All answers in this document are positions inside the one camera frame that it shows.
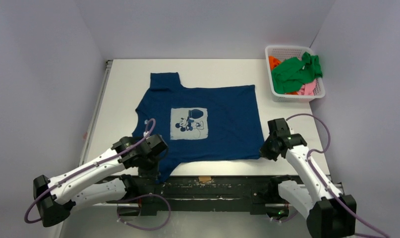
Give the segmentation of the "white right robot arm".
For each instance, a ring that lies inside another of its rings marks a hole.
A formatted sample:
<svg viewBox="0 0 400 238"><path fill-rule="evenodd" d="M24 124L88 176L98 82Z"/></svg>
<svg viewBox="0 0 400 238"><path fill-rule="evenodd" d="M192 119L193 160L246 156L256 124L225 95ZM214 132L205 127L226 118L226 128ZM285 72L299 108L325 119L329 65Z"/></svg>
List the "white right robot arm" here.
<svg viewBox="0 0 400 238"><path fill-rule="evenodd" d="M267 196L279 197L302 215L313 238L343 238L355 233L357 204L345 195L317 166L301 134L294 133L284 118L268 121L269 136L260 149L268 160L284 158L303 185L289 176L270 180Z"/></svg>

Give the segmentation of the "navy blue printed t-shirt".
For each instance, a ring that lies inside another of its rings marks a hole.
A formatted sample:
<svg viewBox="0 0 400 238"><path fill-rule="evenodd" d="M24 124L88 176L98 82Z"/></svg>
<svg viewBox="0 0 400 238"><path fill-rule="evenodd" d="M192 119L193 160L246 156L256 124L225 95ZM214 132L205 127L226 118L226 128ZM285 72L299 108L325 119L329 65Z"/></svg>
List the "navy blue printed t-shirt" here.
<svg viewBox="0 0 400 238"><path fill-rule="evenodd" d="M149 119L169 152L157 181L166 181L181 163L258 159L264 143L255 86L186 88L176 72L151 73L150 86L136 108L133 136Z"/></svg>

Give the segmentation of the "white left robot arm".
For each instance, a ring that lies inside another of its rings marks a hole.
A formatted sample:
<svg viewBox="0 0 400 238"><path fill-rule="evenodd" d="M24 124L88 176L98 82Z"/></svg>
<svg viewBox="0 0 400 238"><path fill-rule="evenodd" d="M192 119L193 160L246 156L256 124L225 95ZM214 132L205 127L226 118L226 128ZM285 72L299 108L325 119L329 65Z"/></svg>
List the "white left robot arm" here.
<svg viewBox="0 0 400 238"><path fill-rule="evenodd" d="M147 138L125 136L90 163L60 176L35 178L33 196L39 221L44 227L52 227L82 208L131 198L138 200L141 192L132 176L109 177L128 168L156 172L160 154L168 151L159 134Z"/></svg>

